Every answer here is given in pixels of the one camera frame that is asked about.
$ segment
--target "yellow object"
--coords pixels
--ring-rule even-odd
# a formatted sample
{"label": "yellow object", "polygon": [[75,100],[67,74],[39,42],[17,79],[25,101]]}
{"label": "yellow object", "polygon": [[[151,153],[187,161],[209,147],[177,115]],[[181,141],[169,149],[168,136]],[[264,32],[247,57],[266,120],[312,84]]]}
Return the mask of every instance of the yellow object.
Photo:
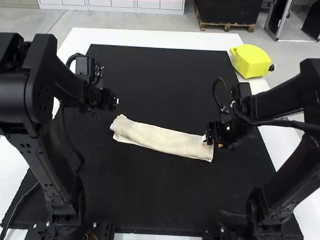
{"label": "yellow object", "polygon": [[261,77],[267,74],[271,58],[261,48],[243,44],[231,47],[234,68],[245,78]]}

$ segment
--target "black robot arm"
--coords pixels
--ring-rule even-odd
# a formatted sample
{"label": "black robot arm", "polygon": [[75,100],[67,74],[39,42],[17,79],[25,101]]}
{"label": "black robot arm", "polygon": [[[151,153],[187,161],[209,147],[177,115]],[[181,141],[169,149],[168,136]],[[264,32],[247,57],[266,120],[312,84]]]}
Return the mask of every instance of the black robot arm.
{"label": "black robot arm", "polygon": [[29,231],[27,239],[57,234],[82,239],[86,231],[85,192],[53,126],[54,97],[63,107],[82,112],[113,111],[118,99],[103,88],[103,68],[93,58],[77,54],[69,66],[72,60],[76,74],[57,57],[57,39],[51,34],[36,34],[25,42],[17,33],[0,33],[0,134],[20,151],[43,188],[47,222],[54,227],[50,237],[41,238],[48,233],[44,223],[43,231],[37,228],[38,236]]}
{"label": "black robot arm", "polygon": [[[238,83],[231,92],[230,106],[221,106],[221,121],[208,125],[208,144],[238,147],[252,127],[263,125],[292,127],[305,134],[270,181],[253,189],[246,216],[220,212],[220,237],[290,239],[282,232],[282,224],[300,202],[320,188],[320,59],[302,61],[297,76],[268,91],[252,95],[249,83]],[[302,111],[304,122],[279,118]]]}

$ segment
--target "folded towel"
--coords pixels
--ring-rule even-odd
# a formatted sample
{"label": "folded towel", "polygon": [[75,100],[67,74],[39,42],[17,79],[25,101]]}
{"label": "folded towel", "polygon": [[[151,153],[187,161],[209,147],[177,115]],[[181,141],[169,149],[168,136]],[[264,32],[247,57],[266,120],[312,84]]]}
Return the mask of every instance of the folded towel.
{"label": "folded towel", "polygon": [[200,135],[135,122],[122,114],[116,117],[110,129],[114,131],[113,139],[118,142],[208,162],[214,156],[214,146],[203,142]]}

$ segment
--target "concrete floor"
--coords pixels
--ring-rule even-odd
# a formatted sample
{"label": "concrete floor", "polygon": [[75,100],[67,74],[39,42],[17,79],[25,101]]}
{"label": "concrete floor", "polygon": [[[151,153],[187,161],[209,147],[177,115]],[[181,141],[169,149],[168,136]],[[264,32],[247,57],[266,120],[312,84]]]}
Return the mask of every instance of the concrete floor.
{"label": "concrete floor", "polygon": [[[265,77],[269,86],[274,87],[298,74],[303,59],[320,58],[320,43],[274,42],[263,29],[266,18],[267,13],[261,12],[254,33],[241,27],[232,27],[230,32],[238,33],[244,43],[264,49],[277,64],[276,71]],[[300,25],[301,20],[291,14],[281,39],[307,39],[299,29]],[[51,33],[61,46],[73,27],[200,32],[192,0],[186,0],[183,16],[0,7],[0,32],[18,32],[26,40],[32,40],[36,33]],[[209,27],[206,32],[224,31],[221,27]]]}

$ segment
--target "black rubber mat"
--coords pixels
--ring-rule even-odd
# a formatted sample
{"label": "black rubber mat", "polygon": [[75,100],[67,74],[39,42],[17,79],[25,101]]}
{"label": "black rubber mat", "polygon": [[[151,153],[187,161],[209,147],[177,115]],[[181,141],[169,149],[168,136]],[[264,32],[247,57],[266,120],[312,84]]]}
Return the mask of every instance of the black rubber mat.
{"label": "black rubber mat", "polygon": [[[88,54],[104,66],[104,84],[119,97],[116,115],[190,134],[203,135],[207,123],[219,119],[213,81],[221,77],[228,87],[237,83],[225,51],[91,45]],[[244,214],[251,190],[275,172],[257,128],[239,149],[215,149],[213,161],[206,162],[116,142],[109,129],[113,113],[92,116],[67,109],[65,114],[71,139],[86,159],[80,172],[86,217],[89,222],[109,219],[118,232],[199,236],[204,229],[218,231],[217,212]],[[54,122],[59,131],[59,121]],[[29,170],[2,225],[35,182]],[[11,227],[28,228],[46,218],[39,188]],[[284,230],[301,235],[294,218]]]}

